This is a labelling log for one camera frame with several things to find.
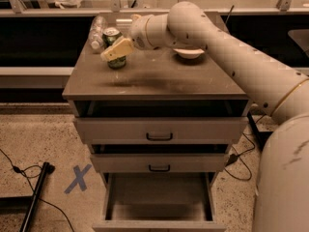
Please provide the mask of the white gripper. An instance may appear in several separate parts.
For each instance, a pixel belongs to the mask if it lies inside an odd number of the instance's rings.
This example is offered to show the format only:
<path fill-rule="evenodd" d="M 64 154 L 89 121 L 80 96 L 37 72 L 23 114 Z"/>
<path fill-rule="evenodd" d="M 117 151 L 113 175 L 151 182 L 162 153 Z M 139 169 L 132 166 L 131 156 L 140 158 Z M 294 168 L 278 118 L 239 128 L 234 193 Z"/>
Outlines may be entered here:
<path fill-rule="evenodd" d="M 129 55 L 134 47 L 140 50 L 151 49 L 152 45 L 147 37 L 147 23 L 150 15 L 131 15 L 131 25 L 128 31 L 129 38 L 120 37 L 112 45 L 108 46 L 100 55 L 103 61 L 110 62 Z"/>

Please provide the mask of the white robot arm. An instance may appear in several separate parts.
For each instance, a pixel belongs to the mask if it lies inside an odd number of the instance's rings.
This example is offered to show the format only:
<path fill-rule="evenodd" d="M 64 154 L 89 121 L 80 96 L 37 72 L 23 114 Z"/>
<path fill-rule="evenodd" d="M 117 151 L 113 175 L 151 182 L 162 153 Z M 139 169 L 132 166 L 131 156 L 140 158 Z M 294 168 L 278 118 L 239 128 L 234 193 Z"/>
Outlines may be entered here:
<path fill-rule="evenodd" d="M 188 1 L 167 14 L 131 18 L 127 36 L 101 58 L 114 60 L 135 48 L 205 50 L 278 124 L 261 155 L 252 232 L 309 232 L 309 77 L 220 30 Z"/>

